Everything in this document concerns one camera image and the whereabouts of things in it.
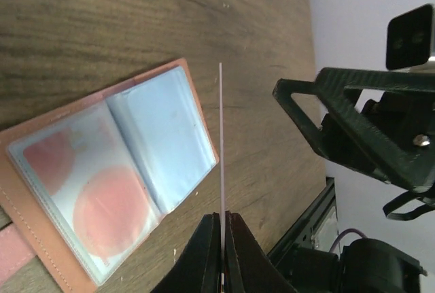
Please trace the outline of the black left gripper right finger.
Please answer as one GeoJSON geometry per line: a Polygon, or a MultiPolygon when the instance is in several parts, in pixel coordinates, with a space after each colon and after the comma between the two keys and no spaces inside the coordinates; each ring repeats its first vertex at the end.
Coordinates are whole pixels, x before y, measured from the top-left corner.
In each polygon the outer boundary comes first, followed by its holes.
{"type": "Polygon", "coordinates": [[[226,292],[295,292],[272,265],[239,213],[226,212],[226,292]]]}

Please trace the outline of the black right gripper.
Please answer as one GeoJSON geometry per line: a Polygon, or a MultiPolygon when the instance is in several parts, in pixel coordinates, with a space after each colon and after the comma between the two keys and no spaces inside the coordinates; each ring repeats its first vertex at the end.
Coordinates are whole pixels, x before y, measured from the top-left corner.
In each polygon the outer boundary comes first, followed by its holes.
{"type": "Polygon", "coordinates": [[[434,184],[434,75],[323,68],[315,83],[280,79],[273,96],[322,158],[416,193],[434,184]],[[315,123],[293,94],[317,97],[315,123]]]}

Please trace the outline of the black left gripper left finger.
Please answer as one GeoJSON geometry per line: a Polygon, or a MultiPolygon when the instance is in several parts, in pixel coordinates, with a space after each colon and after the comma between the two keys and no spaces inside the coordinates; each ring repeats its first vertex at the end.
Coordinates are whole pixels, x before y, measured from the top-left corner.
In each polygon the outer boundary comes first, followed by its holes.
{"type": "Polygon", "coordinates": [[[219,292],[220,216],[203,216],[177,262],[153,292],[219,292]]]}

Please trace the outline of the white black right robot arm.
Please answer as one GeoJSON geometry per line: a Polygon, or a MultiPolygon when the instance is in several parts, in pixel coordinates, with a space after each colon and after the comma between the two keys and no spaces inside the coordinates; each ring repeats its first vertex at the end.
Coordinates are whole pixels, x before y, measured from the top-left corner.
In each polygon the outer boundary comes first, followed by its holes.
{"type": "MultiPolygon", "coordinates": [[[[434,76],[322,69],[312,82],[279,80],[273,96],[322,158],[393,184],[402,193],[383,207],[389,220],[434,210],[434,76]]],[[[419,292],[419,261],[376,239],[341,253],[315,249],[313,235],[332,200],[333,180],[270,251],[272,265],[297,292],[419,292]]]]}

